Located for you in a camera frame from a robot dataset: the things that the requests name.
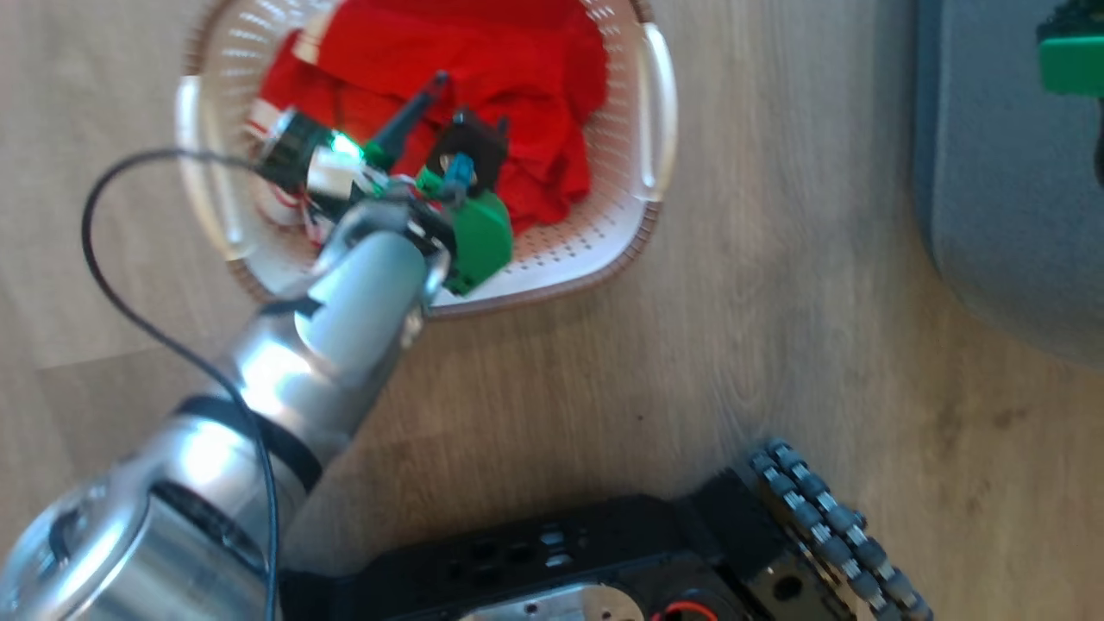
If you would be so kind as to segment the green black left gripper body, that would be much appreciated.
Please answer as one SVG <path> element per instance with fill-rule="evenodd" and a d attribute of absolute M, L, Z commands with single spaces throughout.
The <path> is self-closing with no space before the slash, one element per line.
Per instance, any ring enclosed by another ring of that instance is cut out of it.
<path fill-rule="evenodd" d="M 473 161 L 458 154 L 444 179 L 422 166 L 413 179 L 369 165 L 369 141 L 285 110 L 261 149 L 261 177 L 304 201 L 309 219 L 329 228 L 310 269 L 338 265 L 372 233 L 391 231 L 429 260 L 429 286 L 464 298 L 505 270 L 513 256 L 507 208 L 493 191 L 468 194 Z"/>

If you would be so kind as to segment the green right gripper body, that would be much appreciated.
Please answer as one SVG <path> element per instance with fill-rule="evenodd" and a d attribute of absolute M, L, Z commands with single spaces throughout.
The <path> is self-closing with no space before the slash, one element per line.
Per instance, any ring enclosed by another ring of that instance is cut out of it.
<path fill-rule="evenodd" d="M 1037 27 L 1044 88 L 1074 96 L 1103 95 L 1103 3 L 1063 1 Z"/>

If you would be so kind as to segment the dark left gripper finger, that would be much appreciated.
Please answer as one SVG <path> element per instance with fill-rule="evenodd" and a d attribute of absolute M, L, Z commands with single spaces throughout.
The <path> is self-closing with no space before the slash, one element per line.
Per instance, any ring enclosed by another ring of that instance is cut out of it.
<path fill-rule="evenodd" d="M 448 73 L 437 73 L 388 119 L 369 143 L 369 165 L 390 172 L 402 159 L 411 134 L 440 98 L 449 83 Z"/>
<path fill-rule="evenodd" d="M 452 122 L 442 127 L 429 150 L 429 172 L 444 179 L 456 156 L 473 161 L 473 181 L 468 194 L 481 194 L 496 189 L 502 166 L 507 161 L 508 119 L 498 127 L 482 122 L 473 110 L 457 110 Z"/>

